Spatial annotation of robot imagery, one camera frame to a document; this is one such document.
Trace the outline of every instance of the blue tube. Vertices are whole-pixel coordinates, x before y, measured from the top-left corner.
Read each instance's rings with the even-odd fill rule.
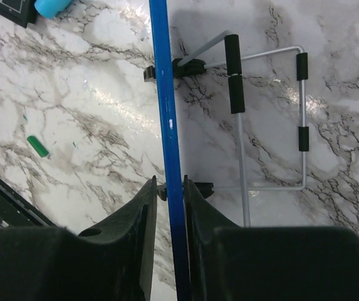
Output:
[[[37,0],[34,4],[40,15],[48,19],[54,18],[63,11],[72,0]]]
[[[172,74],[166,0],[150,0],[150,15],[152,20],[155,75],[159,95],[162,148],[164,151],[177,298],[178,301],[189,301],[191,296],[184,193],[182,190],[182,177],[180,175],[174,76]]]

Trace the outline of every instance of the small green piece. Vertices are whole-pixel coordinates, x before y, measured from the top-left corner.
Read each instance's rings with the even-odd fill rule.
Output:
[[[40,157],[44,158],[49,154],[48,150],[46,150],[46,148],[35,136],[29,136],[28,142],[31,146],[33,146],[34,150],[39,154]]]

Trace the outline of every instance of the blue bottle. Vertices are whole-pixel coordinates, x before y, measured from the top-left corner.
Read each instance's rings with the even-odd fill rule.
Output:
[[[48,19],[54,18],[63,11],[72,0],[37,0],[34,4],[40,15]]]

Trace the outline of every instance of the white marble table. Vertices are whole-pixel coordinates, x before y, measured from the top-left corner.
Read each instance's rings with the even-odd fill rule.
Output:
[[[311,151],[300,193],[251,195],[254,226],[337,224],[359,233],[359,1],[168,1],[180,57],[229,29],[242,54],[299,44],[310,56]],[[28,29],[0,17],[0,177],[71,231],[126,203],[153,175],[164,182],[145,0],[75,1]],[[201,56],[221,61],[223,45]],[[294,54],[243,64],[249,181],[293,184],[300,172]],[[238,184],[225,70],[175,81],[183,174]],[[51,152],[28,145],[37,136]],[[212,204],[237,223],[240,195]],[[167,204],[159,202],[152,300],[173,300]]]

